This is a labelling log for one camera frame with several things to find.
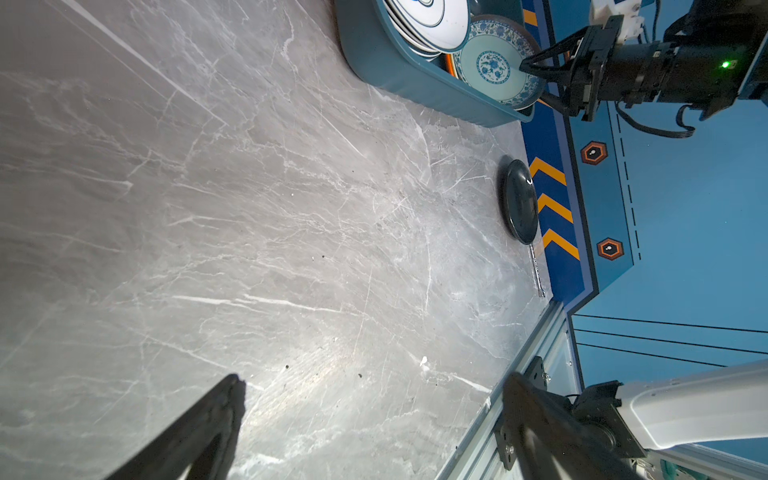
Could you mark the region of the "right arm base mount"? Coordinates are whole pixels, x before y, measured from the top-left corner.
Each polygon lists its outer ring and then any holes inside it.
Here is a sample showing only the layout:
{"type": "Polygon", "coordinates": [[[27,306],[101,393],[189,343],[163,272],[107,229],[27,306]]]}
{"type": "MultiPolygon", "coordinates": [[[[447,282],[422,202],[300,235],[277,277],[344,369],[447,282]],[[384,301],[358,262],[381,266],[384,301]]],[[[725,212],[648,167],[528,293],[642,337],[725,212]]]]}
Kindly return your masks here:
{"type": "Polygon", "coordinates": [[[502,411],[494,426],[498,457],[503,467],[511,471],[518,466],[524,479],[530,477],[531,447],[526,445],[526,401],[532,388],[547,390],[543,358],[533,357],[522,373],[513,372],[502,386],[502,411]]]}

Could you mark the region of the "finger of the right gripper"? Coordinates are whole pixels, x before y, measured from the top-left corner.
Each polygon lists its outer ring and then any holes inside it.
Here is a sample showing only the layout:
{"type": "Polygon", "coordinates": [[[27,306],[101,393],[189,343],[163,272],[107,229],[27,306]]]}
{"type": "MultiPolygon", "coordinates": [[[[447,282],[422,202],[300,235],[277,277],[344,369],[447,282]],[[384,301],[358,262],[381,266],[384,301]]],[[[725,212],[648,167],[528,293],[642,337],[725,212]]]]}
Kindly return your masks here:
{"type": "Polygon", "coordinates": [[[573,117],[579,113],[579,106],[573,106],[568,95],[560,97],[548,91],[544,91],[539,97],[539,100],[566,117],[573,117]]]}
{"type": "Polygon", "coordinates": [[[585,27],[551,47],[522,60],[520,71],[548,83],[570,84],[584,63],[594,28],[585,27]]]}

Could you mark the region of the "teal patterned plate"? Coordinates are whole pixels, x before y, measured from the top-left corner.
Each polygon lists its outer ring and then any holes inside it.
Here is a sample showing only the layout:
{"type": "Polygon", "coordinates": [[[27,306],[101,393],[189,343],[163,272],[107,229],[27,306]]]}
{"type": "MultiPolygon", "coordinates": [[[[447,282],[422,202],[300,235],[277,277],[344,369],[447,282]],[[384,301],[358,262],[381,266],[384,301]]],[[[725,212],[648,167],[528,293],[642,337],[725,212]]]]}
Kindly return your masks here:
{"type": "Polygon", "coordinates": [[[520,24],[499,15],[472,18],[463,48],[450,55],[455,76],[514,110],[538,101],[546,82],[520,70],[523,60],[541,51],[520,24]]]}

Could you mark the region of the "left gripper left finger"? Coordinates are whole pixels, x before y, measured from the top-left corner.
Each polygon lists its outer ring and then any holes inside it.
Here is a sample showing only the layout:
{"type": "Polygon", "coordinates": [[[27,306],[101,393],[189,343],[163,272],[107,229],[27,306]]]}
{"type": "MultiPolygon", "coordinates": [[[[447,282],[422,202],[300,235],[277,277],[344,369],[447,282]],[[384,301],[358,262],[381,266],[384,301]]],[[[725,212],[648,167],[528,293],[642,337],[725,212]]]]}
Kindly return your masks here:
{"type": "Polygon", "coordinates": [[[225,479],[245,414],[246,382],[225,376],[111,479],[225,479]]]}

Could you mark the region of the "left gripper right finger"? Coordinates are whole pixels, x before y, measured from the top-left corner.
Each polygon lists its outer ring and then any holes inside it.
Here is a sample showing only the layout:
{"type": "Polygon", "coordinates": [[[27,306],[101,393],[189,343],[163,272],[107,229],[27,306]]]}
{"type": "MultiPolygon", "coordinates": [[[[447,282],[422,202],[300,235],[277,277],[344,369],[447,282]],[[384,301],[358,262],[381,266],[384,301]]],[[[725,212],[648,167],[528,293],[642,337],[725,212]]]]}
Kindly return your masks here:
{"type": "Polygon", "coordinates": [[[526,445],[528,479],[637,479],[630,465],[645,456],[619,413],[621,383],[591,386],[571,400],[542,389],[529,390],[526,445]]]}

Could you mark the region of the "orange plate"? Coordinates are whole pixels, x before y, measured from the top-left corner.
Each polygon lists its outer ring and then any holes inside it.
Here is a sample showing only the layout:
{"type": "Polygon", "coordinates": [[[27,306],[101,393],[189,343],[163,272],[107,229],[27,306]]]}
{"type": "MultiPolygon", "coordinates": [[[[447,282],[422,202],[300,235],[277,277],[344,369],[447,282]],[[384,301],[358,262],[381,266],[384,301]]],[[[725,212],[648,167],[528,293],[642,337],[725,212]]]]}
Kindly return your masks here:
{"type": "Polygon", "coordinates": [[[444,54],[445,70],[454,78],[459,78],[456,68],[453,62],[453,56],[451,54],[444,54]]]}

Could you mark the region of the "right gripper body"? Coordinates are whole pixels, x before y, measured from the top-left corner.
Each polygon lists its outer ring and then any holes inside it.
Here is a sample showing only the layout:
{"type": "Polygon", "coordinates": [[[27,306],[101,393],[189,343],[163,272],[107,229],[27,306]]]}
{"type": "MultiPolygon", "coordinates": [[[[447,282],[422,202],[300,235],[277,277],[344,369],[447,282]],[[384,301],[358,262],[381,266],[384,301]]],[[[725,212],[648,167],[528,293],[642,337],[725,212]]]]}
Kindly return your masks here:
{"type": "Polygon", "coordinates": [[[628,107],[661,102],[708,119],[736,100],[767,100],[764,1],[695,1],[654,42],[620,43],[614,20],[574,38],[571,112],[591,117],[602,101],[628,107]]]}

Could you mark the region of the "white flower pattern plate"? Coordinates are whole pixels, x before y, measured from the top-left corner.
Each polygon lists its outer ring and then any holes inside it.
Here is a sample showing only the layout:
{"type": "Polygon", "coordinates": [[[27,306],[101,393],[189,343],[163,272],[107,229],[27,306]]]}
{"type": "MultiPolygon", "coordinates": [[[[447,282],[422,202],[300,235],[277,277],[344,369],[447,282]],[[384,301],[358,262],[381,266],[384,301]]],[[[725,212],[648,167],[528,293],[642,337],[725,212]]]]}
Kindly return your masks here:
{"type": "Polygon", "coordinates": [[[470,10],[464,0],[386,1],[395,18],[430,49],[460,50],[468,38],[470,10]]]}

